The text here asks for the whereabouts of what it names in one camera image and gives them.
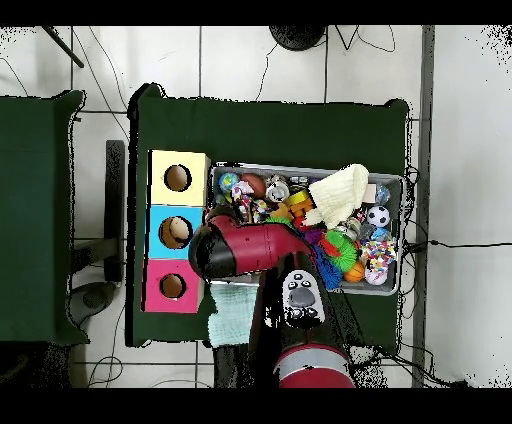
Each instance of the black stand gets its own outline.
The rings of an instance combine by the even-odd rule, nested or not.
[[[121,281],[124,269],[124,143],[107,141],[106,153],[104,238],[73,249],[71,273],[104,260],[105,280]]]
[[[60,37],[57,35],[57,33],[52,27],[43,26],[42,28],[50,37],[52,37],[53,41],[55,41],[59,45],[59,47],[66,52],[66,54],[71,58],[73,62],[80,66],[80,68],[84,67],[83,62],[80,59],[78,59],[78,57],[76,57],[76,55],[71,51],[71,49],[66,45],[66,43],[60,39]]]

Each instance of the circular hole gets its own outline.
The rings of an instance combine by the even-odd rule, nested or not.
[[[164,174],[164,182],[169,190],[185,191],[192,183],[192,175],[186,166],[172,165]]]
[[[158,238],[169,249],[183,249],[192,238],[192,224],[181,216],[171,216],[160,224]]]
[[[185,293],[185,280],[178,274],[167,274],[160,280],[160,292],[170,299],[178,299]]]

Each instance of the shape sorter box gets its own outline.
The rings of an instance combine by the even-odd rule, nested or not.
[[[169,276],[178,277],[184,286],[179,297],[165,294],[162,282]],[[204,281],[182,259],[149,259],[145,288],[144,312],[197,313],[204,295]]]
[[[204,206],[208,190],[210,159],[204,153],[152,150],[151,204],[172,206]],[[184,185],[173,186],[173,178]]]
[[[148,205],[149,246],[148,259],[182,259],[188,261],[189,241],[202,223],[203,207]],[[163,243],[162,232],[169,231],[164,222],[179,218],[188,226],[188,240],[181,248],[169,248]]]

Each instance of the green table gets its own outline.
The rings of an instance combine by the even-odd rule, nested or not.
[[[148,150],[203,152],[212,162],[322,169],[361,163],[370,172],[403,175],[407,115],[403,100],[370,106],[169,99],[158,85],[143,85],[128,110],[127,344],[206,340],[208,316],[215,311],[208,290],[197,314],[140,310]],[[398,294],[331,298],[348,342],[396,351]]]

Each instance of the pink box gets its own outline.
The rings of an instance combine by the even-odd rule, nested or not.
[[[179,298],[168,298],[160,291],[160,281],[168,274],[179,275],[185,282]],[[144,312],[194,314],[203,300],[204,281],[185,259],[149,259],[145,287]]]

